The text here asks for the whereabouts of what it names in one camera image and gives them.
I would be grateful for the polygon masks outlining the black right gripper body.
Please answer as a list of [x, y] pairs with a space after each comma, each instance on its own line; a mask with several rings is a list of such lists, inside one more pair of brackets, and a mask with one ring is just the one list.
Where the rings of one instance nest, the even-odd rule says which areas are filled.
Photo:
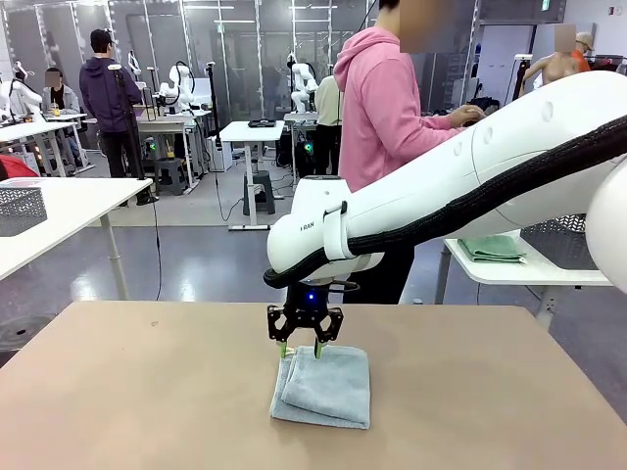
[[328, 285], [295, 283], [288, 287], [286, 317], [290, 320], [321, 321], [328, 314]]

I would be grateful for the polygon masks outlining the person's right hand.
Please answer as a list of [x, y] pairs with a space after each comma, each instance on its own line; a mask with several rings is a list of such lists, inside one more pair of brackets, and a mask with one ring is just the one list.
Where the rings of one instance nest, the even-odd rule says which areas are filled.
[[481, 120], [486, 115], [476, 105], [463, 105], [447, 115], [451, 127], [464, 127], [471, 122]]

